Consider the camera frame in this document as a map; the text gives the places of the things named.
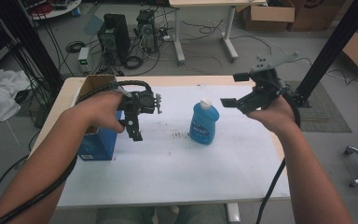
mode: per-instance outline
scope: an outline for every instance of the person's right arm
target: person's right arm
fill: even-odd
[[[296,223],[352,223],[351,215],[294,122],[282,97],[247,116],[262,122],[281,141]]]

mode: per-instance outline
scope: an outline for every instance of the white cloth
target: white cloth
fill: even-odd
[[[20,106],[14,101],[17,92],[30,87],[30,80],[23,71],[0,70],[0,121],[15,115]]]

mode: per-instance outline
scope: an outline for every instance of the soap bottle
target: soap bottle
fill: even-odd
[[[198,143],[210,145],[214,138],[215,123],[219,119],[219,112],[206,98],[202,98],[199,103],[195,104],[193,110],[190,137]]]

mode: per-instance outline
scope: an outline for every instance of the forearm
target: forearm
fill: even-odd
[[[293,123],[277,133],[286,159],[296,223],[352,223],[336,189]]]
[[[0,199],[0,217],[32,199],[56,181],[68,167],[78,150],[89,122],[74,109],[65,111],[34,154],[11,181]],[[47,222],[61,195],[62,186],[18,219],[27,223],[33,214]]]

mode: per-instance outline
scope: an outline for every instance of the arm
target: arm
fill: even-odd
[[[247,116],[262,122],[281,141],[296,223],[352,223],[351,215],[314,156],[293,112],[280,97]]]
[[[77,153],[89,126],[124,131],[116,118],[121,95],[101,92],[65,110],[45,140],[10,182],[0,199],[0,217],[42,192],[58,179]],[[48,223],[63,184],[49,196],[15,217],[13,223]]]

